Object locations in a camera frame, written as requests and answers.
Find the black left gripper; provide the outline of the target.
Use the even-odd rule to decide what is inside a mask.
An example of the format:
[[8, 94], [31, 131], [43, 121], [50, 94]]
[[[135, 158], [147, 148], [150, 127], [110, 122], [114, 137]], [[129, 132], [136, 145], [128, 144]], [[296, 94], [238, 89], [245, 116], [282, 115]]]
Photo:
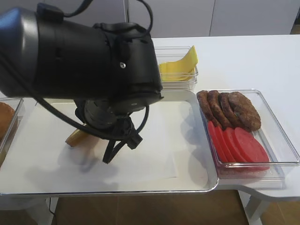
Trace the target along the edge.
[[131, 120], [132, 111], [114, 112], [105, 99], [75, 99], [74, 103], [76, 117], [87, 127], [102, 133], [102, 139], [109, 140], [102, 162], [109, 164], [125, 144], [135, 149], [143, 140]]

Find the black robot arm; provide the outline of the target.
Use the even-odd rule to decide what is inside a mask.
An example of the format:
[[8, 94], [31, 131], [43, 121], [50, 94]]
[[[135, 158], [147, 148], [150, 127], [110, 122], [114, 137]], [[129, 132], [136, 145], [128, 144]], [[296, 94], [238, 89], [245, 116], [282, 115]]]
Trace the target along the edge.
[[0, 90], [34, 98], [67, 124], [108, 140], [103, 162], [135, 149], [162, 83], [150, 28], [131, 23], [70, 22], [72, 13], [39, 3], [0, 16]]

